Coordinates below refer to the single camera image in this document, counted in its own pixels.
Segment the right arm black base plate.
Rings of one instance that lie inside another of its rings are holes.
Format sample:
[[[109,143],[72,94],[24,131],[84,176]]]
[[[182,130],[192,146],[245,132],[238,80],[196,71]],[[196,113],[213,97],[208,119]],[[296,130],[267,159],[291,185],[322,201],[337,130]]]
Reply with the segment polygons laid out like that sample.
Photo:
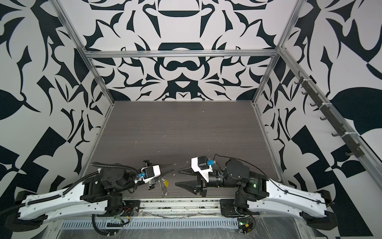
[[[234,199],[220,199],[220,213],[227,218],[240,218],[245,216],[234,207]]]

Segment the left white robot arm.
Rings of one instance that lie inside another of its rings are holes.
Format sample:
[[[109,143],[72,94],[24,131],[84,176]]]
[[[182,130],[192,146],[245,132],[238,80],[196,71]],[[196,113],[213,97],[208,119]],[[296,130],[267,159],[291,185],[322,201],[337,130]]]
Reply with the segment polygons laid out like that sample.
[[[97,170],[66,189],[45,194],[19,192],[15,205],[1,211],[7,217],[3,226],[12,232],[27,232],[66,217],[127,216],[131,207],[124,202],[123,192],[134,193],[141,185],[153,189],[163,175],[161,169],[169,165],[145,160],[140,170],[119,163],[93,162],[91,166]]]

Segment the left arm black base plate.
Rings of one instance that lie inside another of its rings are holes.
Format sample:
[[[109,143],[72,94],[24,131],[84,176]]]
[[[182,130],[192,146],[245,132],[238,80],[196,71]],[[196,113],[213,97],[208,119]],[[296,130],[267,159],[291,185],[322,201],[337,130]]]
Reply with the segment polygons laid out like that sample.
[[[140,200],[124,200],[122,210],[122,215],[126,217],[138,215],[140,211]]]

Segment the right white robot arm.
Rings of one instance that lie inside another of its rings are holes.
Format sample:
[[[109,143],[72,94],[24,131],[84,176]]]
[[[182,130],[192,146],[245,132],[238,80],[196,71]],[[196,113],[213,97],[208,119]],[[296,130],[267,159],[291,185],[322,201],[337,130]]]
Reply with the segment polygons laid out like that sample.
[[[196,180],[175,185],[202,197],[206,197],[208,188],[235,188],[234,199],[220,200],[221,214],[227,218],[252,217],[264,212],[304,220],[318,230],[330,231],[337,227],[336,215],[327,210],[332,202],[329,191],[301,191],[249,167],[250,163],[233,157],[224,167],[205,156],[195,157],[191,166],[179,173],[196,176]]]

